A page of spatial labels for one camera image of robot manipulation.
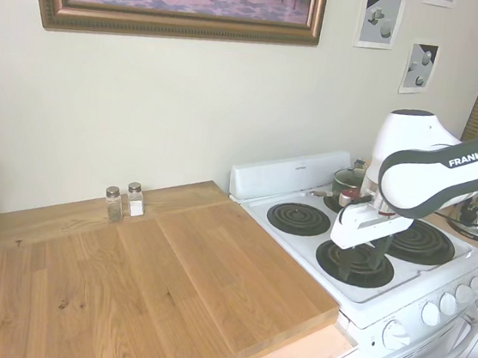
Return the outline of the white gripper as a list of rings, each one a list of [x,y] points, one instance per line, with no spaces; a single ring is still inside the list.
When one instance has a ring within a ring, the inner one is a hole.
[[[330,239],[343,250],[338,268],[340,280],[346,282],[351,275],[358,260],[356,246],[372,242],[374,247],[368,265],[372,271],[377,271],[394,234],[405,231],[412,223],[413,219],[397,214],[381,215],[369,203],[350,203],[341,209],[330,233]]]

